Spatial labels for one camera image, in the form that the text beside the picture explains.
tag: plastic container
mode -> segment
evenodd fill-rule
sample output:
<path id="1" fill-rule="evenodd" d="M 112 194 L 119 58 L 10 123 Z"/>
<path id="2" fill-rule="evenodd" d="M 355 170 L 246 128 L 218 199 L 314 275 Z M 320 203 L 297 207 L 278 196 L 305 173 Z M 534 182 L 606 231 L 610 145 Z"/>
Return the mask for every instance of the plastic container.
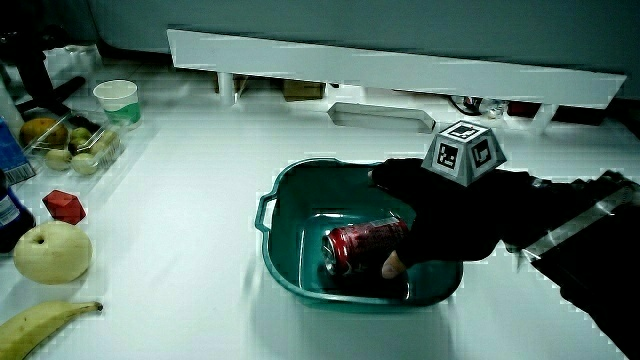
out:
<path id="1" fill-rule="evenodd" d="M 303 160 L 283 170 L 273 190 L 261 197 L 255 226 L 263 234 L 263 260 L 271 276 L 303 304 L 333 309 L 346 304 L 355 311 L 427 306 L 448 298 L 460 284 L 461 262 L 416 264 L 393 280 L 327 273 L 322 237 L 331 229 L 389 216 L 411 224 L 415 218 L 407 204 L 369 184 L 367 173 L 374 165 Z M 272 201 L 269 228 L 265 216 Z"/>
<path id="2" fill-rule="evenodd" d="M 59 131 L 60 126 L 66 129 L 67 138 L 64 144 L 53 145 L 47 138 Z M 74 132 L 83 127 L 87 132 Z M 125 132 L 124 125 L 111 124 L 104 112 L 72 111 L 31 141 L 25 147 L 24 154 L 37 173 L 46 172 L 51 176 L 99 176 L 124 151 Z"/>

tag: sticker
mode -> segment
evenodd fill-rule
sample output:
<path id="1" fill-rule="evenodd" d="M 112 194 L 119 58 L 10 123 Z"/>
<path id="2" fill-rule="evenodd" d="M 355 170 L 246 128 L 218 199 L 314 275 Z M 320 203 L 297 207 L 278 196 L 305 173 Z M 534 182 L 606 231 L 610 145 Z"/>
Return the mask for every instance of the sticker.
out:
<path id="1" fill-rule="evenodd" d="M 476 169 L 491 160 L 491 150 L 489 149 L 489 141 L 484 139 L 471 148 L 473 155 L 473 164 Z"/>
<path id="2" fill-rule="evenodd" d="M 0 226 L 9 225 L 20 216 L 20 210 L 15 206 L 11 198 L 7 195 L 0 200 Z"/>
<path id="3" fill-rule="evenodd" d="M 460 125 L 455 129 L 452 129 L 451 131 L 449 131 L 449 135 L 453 137 L 457 137 L 458 139 L 466 140 L 469 137 L 477 134 L 478 132 L 480 132 L 480 130 L 474 129 L 466 125 Z"/>
<path id="4" fill-rule="evenodd" d="M 440 143 L 436 163 L 453 170 L 456 167 L 457 160 L 458 149 L 456 147 Z"/>

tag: reflective strip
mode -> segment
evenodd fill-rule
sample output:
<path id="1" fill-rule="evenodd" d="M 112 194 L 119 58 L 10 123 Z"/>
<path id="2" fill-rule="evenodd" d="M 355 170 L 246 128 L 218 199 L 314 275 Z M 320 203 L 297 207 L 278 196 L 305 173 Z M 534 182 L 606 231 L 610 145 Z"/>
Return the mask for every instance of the reflective strip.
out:
<path id="1" fill-rule="evenodd" d="M 612 211 L 620 205 L 631 202 L 635 190 L 631 186 L 625 186 L 606 198 L 598 201 L 582 214 L 560 225 L 555 230 L 541 237 L 535 243 L 523 249 L 523 254 L 529 261 L 537 260 L 544 253 L 560 245 L 565 240 L 595 223 L 605 216 L 614 215 Z"/>

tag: cardboard box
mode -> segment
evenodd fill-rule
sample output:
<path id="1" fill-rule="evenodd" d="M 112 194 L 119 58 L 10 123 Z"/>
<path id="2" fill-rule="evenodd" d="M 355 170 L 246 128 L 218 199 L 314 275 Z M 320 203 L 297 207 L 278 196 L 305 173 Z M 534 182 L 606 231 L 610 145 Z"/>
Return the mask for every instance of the cardboard box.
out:
<path id="1" fill-rule="evenodd" d="M 282 94 L 286 101 L 318 100 L 324 97 L 325 87 L 325 83 L 284 80 Z"/>

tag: white table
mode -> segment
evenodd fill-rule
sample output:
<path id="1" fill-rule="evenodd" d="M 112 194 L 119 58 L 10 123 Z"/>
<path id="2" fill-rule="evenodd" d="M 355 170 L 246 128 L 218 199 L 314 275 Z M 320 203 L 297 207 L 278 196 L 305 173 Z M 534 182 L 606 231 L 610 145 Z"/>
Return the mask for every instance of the white table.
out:
<path id="1" fill-rule="evenodd" d="M 88 273 L 40 285 L 0 257 L 0 321 L 44 300 L 104 304 L 33 359 L 623 358 L 548 279 L 530 266 L 516 272 L 500 245 L 467 263 L 454 295 L 431 307 L 350 314 L 301 304 L 267 272 L 253 226 L 275 176 L 310 157 L 424 156 L 434 135 L 338 127 L 269 89 L 249 89 L 225 108 L 206 74 L 141 68 L 128 78 L 140 88 L 143 125 L 119 163 L 79 194 L 87 217 L 78 226 L 95 250 Z M 462 118 L 446 102 L 432 110 L 439 122 Z M 614 121 L 496 134 L 505 168 L 557 181 L 606 169 L 640 179 L 640 141 Z M 76 191 L 42 176 L 17 189 L 39 223 L 50 220 L 40 199 L 54 188 Z"/>

